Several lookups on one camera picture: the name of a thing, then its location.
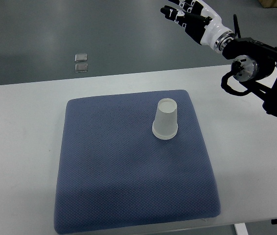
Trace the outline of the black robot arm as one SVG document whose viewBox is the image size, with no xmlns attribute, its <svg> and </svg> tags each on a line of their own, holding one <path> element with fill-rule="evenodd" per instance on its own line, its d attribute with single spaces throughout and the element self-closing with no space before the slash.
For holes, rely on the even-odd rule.
<svg viewBox="0 0 277 235">
<path fill-rule="evenodd" d="M 263 100 L 266 113 L 277 117 L 277 47 L 242 38 L 236 16 L 233 22 L 234 39 L 226 39 L 219 46 L 222 55 L 232 60 L 221 87 L 235 96 L 255 94 Z"/>
</svg>

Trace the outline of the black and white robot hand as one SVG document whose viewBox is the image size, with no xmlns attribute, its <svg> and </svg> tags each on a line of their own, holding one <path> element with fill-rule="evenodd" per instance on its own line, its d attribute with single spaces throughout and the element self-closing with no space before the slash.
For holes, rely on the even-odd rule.
<svg viewBox="0 0 277 235">
<path fill-rule="evenodd" d="M 180 7 L 161 8 L 165 18 L 184 28 L 186 34 L 200 45 L 210 46 L 220 53 L 235 39 L 234 32 L 222 24 L 221 17 L 202 0 L 173 0 Z"/>
</svg>

